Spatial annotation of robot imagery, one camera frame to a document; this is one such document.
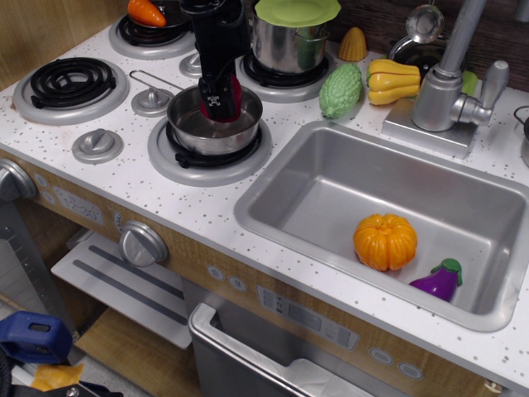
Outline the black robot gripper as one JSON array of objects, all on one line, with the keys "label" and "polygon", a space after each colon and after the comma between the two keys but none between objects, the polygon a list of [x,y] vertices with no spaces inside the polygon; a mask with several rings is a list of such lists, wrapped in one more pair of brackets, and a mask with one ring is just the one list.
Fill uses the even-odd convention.
[{"label": "black robot gripper", "polygon": [[192,22],[202,77],[198,81],[201,112],[207,118],[233,118],[231,76],[236,59],[250,50],[243,1],[182,1]]}]

